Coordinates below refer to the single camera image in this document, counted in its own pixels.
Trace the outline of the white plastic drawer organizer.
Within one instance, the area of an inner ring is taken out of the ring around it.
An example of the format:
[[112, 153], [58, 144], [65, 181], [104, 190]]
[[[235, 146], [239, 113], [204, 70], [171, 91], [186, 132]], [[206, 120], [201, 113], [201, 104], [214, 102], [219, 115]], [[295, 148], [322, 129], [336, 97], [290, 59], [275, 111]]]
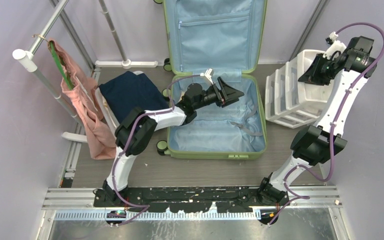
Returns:
[[299, 82], [321, 50], [306, 49], [266, 77], [265, 119], [295, 129], [321, 116], [333, 89], [330, 85]]

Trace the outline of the green ribbed hard-shell suitcase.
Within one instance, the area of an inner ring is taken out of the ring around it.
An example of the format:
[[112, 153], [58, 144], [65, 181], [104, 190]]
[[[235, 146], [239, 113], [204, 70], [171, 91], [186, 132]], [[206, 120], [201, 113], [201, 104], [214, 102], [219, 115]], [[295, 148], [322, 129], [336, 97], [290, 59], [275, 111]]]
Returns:
[[174, 73], [162, 93], [186, 113], [157, 143], [178, 159], [255, 160], [267, 148], [258, 81], [252, 76], [262, 43], [265, 0], [164, 0]]

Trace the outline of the navy blue garment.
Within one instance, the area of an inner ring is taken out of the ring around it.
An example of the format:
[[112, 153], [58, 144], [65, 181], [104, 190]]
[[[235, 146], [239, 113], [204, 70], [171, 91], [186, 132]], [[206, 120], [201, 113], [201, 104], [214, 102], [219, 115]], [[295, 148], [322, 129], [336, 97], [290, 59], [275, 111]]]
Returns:
[[118, 122], [122, 122], [136, 107], [150, 111], [169, 107], [157, 86], [144, 73], [127, 71], [100, 84], [99, 89]]

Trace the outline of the white perforated plastic basket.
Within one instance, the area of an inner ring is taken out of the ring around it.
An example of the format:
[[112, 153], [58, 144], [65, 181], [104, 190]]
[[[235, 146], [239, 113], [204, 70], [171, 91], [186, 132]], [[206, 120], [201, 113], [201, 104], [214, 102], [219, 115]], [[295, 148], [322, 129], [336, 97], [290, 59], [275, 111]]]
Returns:
[[96, 96], [99, 106], [112, 132], [135, 107], [147, 108], [142, 89], [147, 79], [140, 70], [126, 71], [98, 86]]

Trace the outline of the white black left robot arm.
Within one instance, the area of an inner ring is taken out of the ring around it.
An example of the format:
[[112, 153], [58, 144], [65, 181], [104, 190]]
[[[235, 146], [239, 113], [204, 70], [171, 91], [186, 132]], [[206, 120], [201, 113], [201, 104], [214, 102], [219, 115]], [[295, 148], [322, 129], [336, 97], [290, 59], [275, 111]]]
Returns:
[[225, 108], [239, 101], [244, 92], [228, 85], [221, 77], [204, 90], [199, 83], [191, 83], [180, 100], [162, 110], [135, 107], [115, 130], [116, 153], [111, 171], [103, 183], [106, 200], [121, 206], [126, 200], [124, 189], [137, 156], [148, 146], [157, 130], [187, 125], [197, 116], [197, 110], [212, 104]]

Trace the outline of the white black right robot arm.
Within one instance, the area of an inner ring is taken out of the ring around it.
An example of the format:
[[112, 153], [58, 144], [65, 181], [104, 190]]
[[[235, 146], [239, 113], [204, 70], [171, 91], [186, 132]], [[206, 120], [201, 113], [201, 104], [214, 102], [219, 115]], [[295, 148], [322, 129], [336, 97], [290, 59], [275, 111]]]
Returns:
[[286, 162], [261, 181], [261, 204], [283, 204], [301, 173], [333, 162], [345, 148], [347, 116], [377, 66], [370, 55], [373, 44], [365, 36], [348, 44], [334, 39], [327, 50], [305, 49], [266, 78], [266, 119], [298, 133]]

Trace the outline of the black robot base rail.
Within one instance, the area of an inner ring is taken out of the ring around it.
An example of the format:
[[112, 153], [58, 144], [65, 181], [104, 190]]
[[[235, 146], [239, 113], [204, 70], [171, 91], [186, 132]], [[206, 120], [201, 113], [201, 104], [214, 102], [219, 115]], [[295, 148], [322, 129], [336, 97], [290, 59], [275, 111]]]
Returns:
[[95, 208], [111, 208], [107, 222], [122, 219], [238, 219], [250, 217], [268, 224], [288, 204], [285, 191], [258, 186], [127, 187], [93, 191]]

